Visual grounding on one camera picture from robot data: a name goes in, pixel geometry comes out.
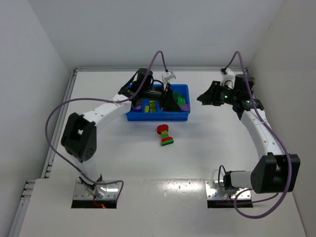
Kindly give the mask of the long lime lego brick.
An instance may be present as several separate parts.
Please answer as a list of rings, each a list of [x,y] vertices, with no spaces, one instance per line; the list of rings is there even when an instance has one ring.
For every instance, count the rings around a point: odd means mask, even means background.
[[[156,113],[158,111],[157,109],[157,102],[156,101],[149,101],[149,112],[150,113]]]

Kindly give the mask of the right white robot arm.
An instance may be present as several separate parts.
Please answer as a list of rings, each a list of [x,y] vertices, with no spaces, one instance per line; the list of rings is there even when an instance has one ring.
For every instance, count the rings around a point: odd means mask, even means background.
[[[197,100],[203,105],[231,105],[238,119],[247,128],[256,147],[259,161],[252,171],[228,171],[224,188],[249,188],[257,194],[292,192],[300,167],[297,154],[286,155],[280,142],[270,133],[264,106],[259,99],[250,99],[255,79],[236,75],[233,88],[213,81]]]

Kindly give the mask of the green purple lego stack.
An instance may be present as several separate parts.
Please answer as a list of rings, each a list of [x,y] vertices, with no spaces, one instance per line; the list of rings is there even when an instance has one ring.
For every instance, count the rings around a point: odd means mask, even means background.
[[[183,95],[178,97],[177,104],[182,111],[190,111],[190,105],[186,103],[185,97]]]

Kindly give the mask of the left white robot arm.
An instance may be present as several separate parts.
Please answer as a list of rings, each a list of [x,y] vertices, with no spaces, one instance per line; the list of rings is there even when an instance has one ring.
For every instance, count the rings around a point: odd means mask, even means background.
[[[61,145],[74,157],[79,168],[79,179],[90,192],[96,193],[103,186],[102,175],[93,157],[97,150],[98,132],[119,116],[130,112],[144,99],[158,102],[163,111],[181,112],[169,83],[173,78],[175,74],[167,71],[162,74],[162,86],[154,86],[153,72],[140,68],[110,102],[81,115],[72,113],[68,117]]]

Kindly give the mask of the red yellow green lego stack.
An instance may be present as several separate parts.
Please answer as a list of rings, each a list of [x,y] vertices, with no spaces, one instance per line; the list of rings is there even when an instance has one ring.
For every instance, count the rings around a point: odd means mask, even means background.
[[[174,140],[168,134],[169,126],[167,124],[161,124],[157,127],[157,133],[161,135],[161,145],[166,146],[174,143]]]

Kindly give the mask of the dark green lego brick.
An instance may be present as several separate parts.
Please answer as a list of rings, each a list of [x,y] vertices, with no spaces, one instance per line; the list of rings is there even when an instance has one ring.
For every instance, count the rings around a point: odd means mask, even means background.
[[[174,97],[174,99],[178,99],[179,93],[178,92],[173,92],[173,97]]]

